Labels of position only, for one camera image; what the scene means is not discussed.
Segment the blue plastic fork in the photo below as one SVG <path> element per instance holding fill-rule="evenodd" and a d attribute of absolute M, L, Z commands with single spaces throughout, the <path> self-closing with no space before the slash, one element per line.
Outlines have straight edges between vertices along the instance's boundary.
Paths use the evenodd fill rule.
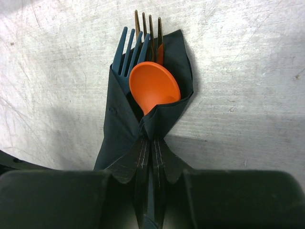
<path fill-rule="evenodd" d="M 129 78 L 131 71 L 135 65 L 145 61 L 148 46 L 150 44 L 150 34 L 145 35 L 144 42 L 142 43 L 143 32 L 140 31 L 135 47 L 132 49 L 135 29 L 131 29 L 126 53 L 123 56 L 127 31 L 128 28 L 124 27 L 111 67 L 125 95 L 130 92 Z"/>

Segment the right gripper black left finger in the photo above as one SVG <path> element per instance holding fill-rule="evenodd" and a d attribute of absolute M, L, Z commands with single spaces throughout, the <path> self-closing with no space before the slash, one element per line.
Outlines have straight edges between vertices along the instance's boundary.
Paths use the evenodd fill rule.
<path fill-rule="evenodd" d="M 106 170 L 63 171 L 0 155 L 3 229 L 148 229 L 145 176 L 149 142 Z"/>

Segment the gold fork green handle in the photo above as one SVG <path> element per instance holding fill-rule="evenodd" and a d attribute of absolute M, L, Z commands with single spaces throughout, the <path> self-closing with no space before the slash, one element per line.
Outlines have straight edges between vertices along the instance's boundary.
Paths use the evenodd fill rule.
<path fill-rule="evenodd" d="M 145 60 L 150 62 L 156 62 L 157 64 L 163 66 L 164 45 L 163 45 L 163 25 L 162 25 L 161 17 L 158 17 L 157 38 L 154 37 L 153 20 L 151 15 L 148 16 L 149 31 L 147 31 L 146 17 L 144 12 L 142 13 L 142 28 L 140 28 L 139 14 L 137 10 L 135 10 L 134 12 L 134 19 L 135 19 L 136 38 L 139 37 L 140 31 L 143 32 L 144 37 L 149 35 L 148 48 L 147 48 Z"/>

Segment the orange plastic spoon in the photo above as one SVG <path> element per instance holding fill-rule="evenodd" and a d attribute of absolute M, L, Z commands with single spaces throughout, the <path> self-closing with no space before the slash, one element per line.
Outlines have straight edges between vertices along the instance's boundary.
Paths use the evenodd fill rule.
<path fill-rule="evenodd" d="M 136 65 L 131 71 L 129 86 L 144 115 L 156 105 L 170 104 L 181 99 L 180 89 L 173 75 L 155 62 Z"/>

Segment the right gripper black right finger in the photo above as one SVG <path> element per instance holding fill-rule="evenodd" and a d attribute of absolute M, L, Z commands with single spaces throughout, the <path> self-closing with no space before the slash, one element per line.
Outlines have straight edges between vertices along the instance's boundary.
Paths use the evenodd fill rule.
<path fill-rule="evenodd" d="M 305 194 L 283 171 L 196 170 L 163 139 L 151 143 L 154 216 L 175 229 L 302 229 Z"/>

